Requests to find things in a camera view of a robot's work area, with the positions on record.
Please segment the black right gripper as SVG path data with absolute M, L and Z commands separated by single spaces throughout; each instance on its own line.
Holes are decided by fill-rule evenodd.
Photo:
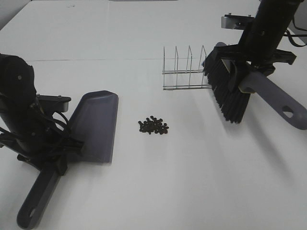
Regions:
M 236 45 L 215 46 L 215 57 L 230 61 L 228 89 L 234 92 L 245 74 L 245 64 L 250 68 L 269 76 L 274 73 L 274 63 L 292 65 L 296 55 L 290 51 L 277 48 L 284 31 L 273 29 L 253 29 L 248 26 Z

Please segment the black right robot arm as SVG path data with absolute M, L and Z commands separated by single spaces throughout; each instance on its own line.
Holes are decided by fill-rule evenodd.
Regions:
M 300 0 L 262 0 L 255 17 L 226 14 L 221 18 L 223 28 L 243 31 L 237 44 L 217 44 L 213 49 L 215 58 L 229 60 L 237 68 L 230 90 L 239 85 L 248 68 L 269 76 L 275 71 L 274 63 L 293 64 L 296 56 L 278 45 L 284 36 L 292 40 L 287 28 L 300 4 Z

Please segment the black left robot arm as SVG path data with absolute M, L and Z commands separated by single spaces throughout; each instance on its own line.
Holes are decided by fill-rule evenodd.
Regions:
M 65 116 L 70 97 L 38 95 L 34 68 L 21 57 L 0 56 L 0 146 L 38 169 L 67 170 L 67 152 L 78 147 Z

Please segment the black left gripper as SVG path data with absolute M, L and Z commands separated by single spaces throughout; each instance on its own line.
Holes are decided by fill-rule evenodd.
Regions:
M 36 168 L 54 163 L 59 176 L 68 168 L 67 154 L 72 151 L 69 121 L 61 112 L 44 111 L 38 100 L 19 107 L 10 100 L 0 102 L 0 145 L 18 154 L 19 161 Z

